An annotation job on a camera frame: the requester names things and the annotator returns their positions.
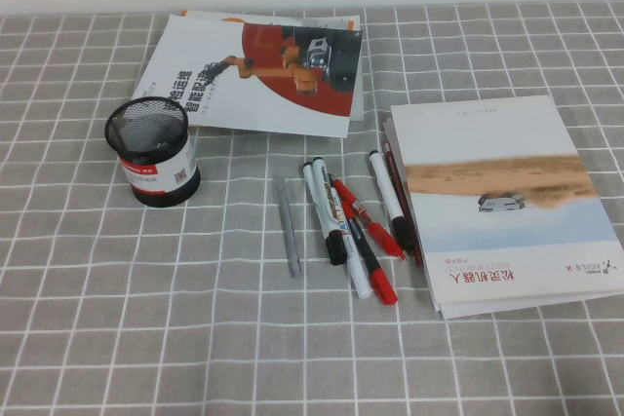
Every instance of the gray pen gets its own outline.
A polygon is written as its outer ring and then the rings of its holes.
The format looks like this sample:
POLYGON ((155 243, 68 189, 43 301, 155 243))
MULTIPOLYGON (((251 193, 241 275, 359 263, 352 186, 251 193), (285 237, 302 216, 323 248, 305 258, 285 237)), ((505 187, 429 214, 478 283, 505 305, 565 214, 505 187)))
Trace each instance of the gray pen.
POLYGON ((296 250, 296 241, 294 240, 293 217, 291 215, 289 195, 286 191, 286 180, 281 175, 276 175, 275 185, 277 186, 277 203, 280 210, 280 219, 282 220, 282 229, 284 230, 284 242, 286 243, 286 254, 289 258, 289 268, 291 269, 292 277, 297 278, 301 276, 302 271, 299 263, 299 252, 296 250))

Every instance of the book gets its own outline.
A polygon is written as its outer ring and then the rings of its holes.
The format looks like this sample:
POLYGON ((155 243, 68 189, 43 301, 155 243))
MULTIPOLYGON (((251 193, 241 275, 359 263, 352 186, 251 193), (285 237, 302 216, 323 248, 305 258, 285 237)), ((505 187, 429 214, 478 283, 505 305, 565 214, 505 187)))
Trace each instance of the book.
MULTIPOLYGON (((269 17, 263 15, 228 14, 225 12, 204 12, 199 10, 187 10, 182 13, 183 17, 197 19, 221 19, 227 21, 240 21, 257 24, 280 24, 282 26, 310 26, 315 28, 347 29, 358 31, 361 29, 360 16, 347 17, 321 17, 294 19, 290 17, 269 17)), ((358 62, 358 74, 355 77, 355 89, 353 90, 353 105, 351 106, 351 120, 364 120, 364 82, 362 79, 362 57, 358 62)))
POLYGON ((345 137, 361 31, 171 15, 134 98, 170 97, 189 125, 345 137))
POLYGON ((624 252, 549 96, 392 106, 385 124, 445 318, 624 292, 624 252))

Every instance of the black mesh pen holder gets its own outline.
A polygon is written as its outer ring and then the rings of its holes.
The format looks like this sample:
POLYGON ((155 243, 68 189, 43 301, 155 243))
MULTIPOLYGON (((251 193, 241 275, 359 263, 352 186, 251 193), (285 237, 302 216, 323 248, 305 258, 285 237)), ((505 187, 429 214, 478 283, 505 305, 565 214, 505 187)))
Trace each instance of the black mesh pen holder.
POLYGON ((177 102, 157 96, 133 99, 108 118, 104 136, 143 204, 172 207, 199 187, 188 116, 177 102))

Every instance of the marker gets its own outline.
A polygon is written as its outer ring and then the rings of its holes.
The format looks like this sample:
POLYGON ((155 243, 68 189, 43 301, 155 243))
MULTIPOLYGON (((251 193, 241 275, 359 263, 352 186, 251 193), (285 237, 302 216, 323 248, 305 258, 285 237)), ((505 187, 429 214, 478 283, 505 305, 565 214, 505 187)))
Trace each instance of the marker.
POLYGON ((362 257, 358 253, 358 248, 353 241, 353 237, 351 233, 349 233, 349 229, 347 228, 346 218, 344 213, 342 212, 342 207, 340 206, 340 198, 338 197, 338 193, 334 188, 331 189, 331 194, 333 195, 333 200, 335 202, 336 214, 338 215, 338 223, 340 225, 340 230, 342 231, 342 240, 344 241, 344 245, 347 247, 347 271, 349 272, 349 276, 351 280, 353 280, 353 285, 355 286, 355 290, 358 293, 358 297, 360 299, 366 299, 367 297, 371 297, 372 289, 371 284, 369 283, 369 279, 367 278, 367 274, 364 271, 364 265, 362 265, 362 257))
POLYGON ((303 165, 303 176, 305 177, 305 182, 312 196, 316 214, 321 222, 321 230, 323 231, 325 245, 330 255, 330 262, 332 265, 342 265, 347 261, 347 250, 342 240, 342 232, 340 231, 338 220, 334 216, 335 208, 332 211, 330 206, 328 192, 324 185, 319 187, 319 184, 317 184, 317 178, 314 174, 312 163, 303 165))
POLYGON ((370 284, 372 284, 372 288, 384 305, 391 306, 396 304, 399 300, 397 293, 394 292, 392 285, 388 281, 388 277, 386 277, 381 265, 379 265, 379 262, 377 261, 377 257, 375 257, 372 252, 371 246, 369 246, 367 239, 364 237, 364 232, 362 231, 360 224, 358 224, 355 212, 345 203, 342 204, 342 208, 344 209, 344 214, 349 222, 349 228, 353 234, 355 244, 364 257, 364 262, 367 264, 367 268, 369 269, 370 284))
POLYGON ((286 243, 289 268, 291 276, 298 278, 302 273, 301 263, 299 262, 299 252, 296 249, 296 241, 294 239, 293 216, 291 214, 289 195, 286 191, 286 180, 281 175, 278 175, 275 177, 275 185, 277 186, 278 209, 280 211, 280 219, 282 220, 282 229, 284 230, 284 242, 286 243))
POLYGON ((394 155, 392 154, 392 148, 390 148, 390 143, 388 143, 387 141, 383 144, 383 152, 386 157, 388 172, 390 173, 390 178, 392 179, 394 191, 397 194, 397 198, 399 199, 401 211, 403 212, 403 216, 406 218, 406 222, 409 226, 409 237, 411 238, 411 243, 413 244, 413 256, 416 259, 416 265, 422 267, 422 252, 420 251, 418 235, 416 234, 416 223, 411 216, 408 197, 406 196, 406 191, 403 190, 403 184, 401 183, 401 177, 399 176, 397 162, 395 161, 394 155))
POLYGON ((372 221, 371 217, 367 213, 367 209, 362 205, 355 195, 347 188, 340 179, 333 177, 330 174, 331 186, 335 188, 340 198, 346 202, 346 204, 355 211, 358 216, 364 221, 364 225, 367 227, 370 236, 375 242, 383 248, 388 255, 395 257, 401 257, 403 259, 406 256, 403 254, 403 249, 397 244, 394 238, 385 230, 379 223, 372 221))
POLYGON ((377 150, 373 150, 370 152, 369 159, 374 169, 374 175, 377 178, 377 185, 381 191, 383 203, 386 205, 386 209, 392 220, 391 223, 394 235, 402 248, 405 250, 412 250, 413 243, 410 237, 410 227, 406 222, 406 218, 403 216, 397 194, 394 191, 392 181, 388 175, 388 169, 383 162, 383 156, 381 156, 377 150))

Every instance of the red pen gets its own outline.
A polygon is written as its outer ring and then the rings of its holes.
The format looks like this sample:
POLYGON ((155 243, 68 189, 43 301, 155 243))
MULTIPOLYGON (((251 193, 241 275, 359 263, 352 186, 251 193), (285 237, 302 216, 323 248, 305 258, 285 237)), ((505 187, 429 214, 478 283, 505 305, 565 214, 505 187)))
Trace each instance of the red pen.
POLYGON ((388 281, 388 277, 386 277, 381 265, 379 265, 379 262, 377 261, 377 257, 375 257, 372 252, 371 246, 369 246, 367 239, 364 237, 364 232, 358 223, 355 212, 344 200, 342 201, 342 209, 347 218, 347 222, 349 223, 349 229, 353 235, 355 245, 360 251, 362 258, 364 259, 364 263, 367 264, 367 268, 369 269, 370 285, 379 297, 379 300, 384 305, 391 306, 396 304, 399 300, 397 293, 394 292, 392 285, 388 281))
POLYGON ((413 243, 413 256, 416 259, 416 265, 422 267, 422 252, 420 251, 418 235, 416 234, 416 224, 411 217, 408 197, 406 196, 406 192, 405 190, 403 190, 403 185, 401 184, 401 177, 399 176, 399 170, 397 169, 397 162, 395 161, 394 155, 392 154, 390 143, 388 143, 387 141, 383 144, 383 152, 386 157, 386 164, 388 165, 390 180, 392 180, 392 185, 394 186, 394 191, 397 193, 397 198, 399 199, 399 205, 401 206, 403 216, 405 217, 406 222, 409 226, 409 236, 411 237, 411 242, 413 243))
POLYGON ((371 217, 367 213, 367 209, 362 205, 355 195, 351 193, 347 186, 342 183, 342 181, 330 174, 330 183, 331 186, 336 190, 340 199, 342 199, 346 205, 353 209, 364 221, 367 230, 369 231, 370 236, 375 240, 375 242, 383 248, 383 250, 388 255, 393 255, 395 257, 401 257, 403 259, 406 258, 403 253, 403 249, 399 244, 395 241, 395 239, 388 233, 383 226, 379 223, 372 221, 371 217))

